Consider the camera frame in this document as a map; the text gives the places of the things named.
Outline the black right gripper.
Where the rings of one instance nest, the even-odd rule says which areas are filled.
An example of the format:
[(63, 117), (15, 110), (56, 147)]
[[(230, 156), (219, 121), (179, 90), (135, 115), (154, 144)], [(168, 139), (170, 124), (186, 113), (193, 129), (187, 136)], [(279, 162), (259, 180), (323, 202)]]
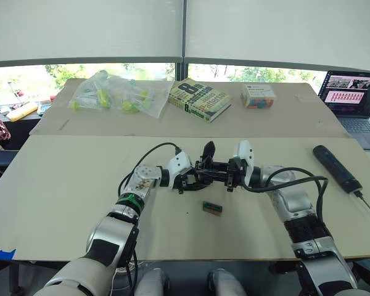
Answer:
[(229, 162), (213, 162), (213, 170), (226, 170), (223, 172), (204, 172), (203, 175), (212, 180), (225, 183), (228, 192), (232, 192), (237, 186), (242, 186), (245, 179), (245, 160), (239, 157), (233, 157), (229, 159)]

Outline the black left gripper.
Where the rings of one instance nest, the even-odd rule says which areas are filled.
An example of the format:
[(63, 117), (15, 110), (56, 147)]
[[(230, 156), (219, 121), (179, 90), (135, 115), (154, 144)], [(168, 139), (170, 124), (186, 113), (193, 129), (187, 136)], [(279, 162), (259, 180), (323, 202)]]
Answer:
[(196, 179), (210, 179), (210, 169), (193, 168), (185, 174), (176, 177), (176, 189), (179, 194), (185, 191), (200, 191), (213, 184), (213, 182), (197, 182)]

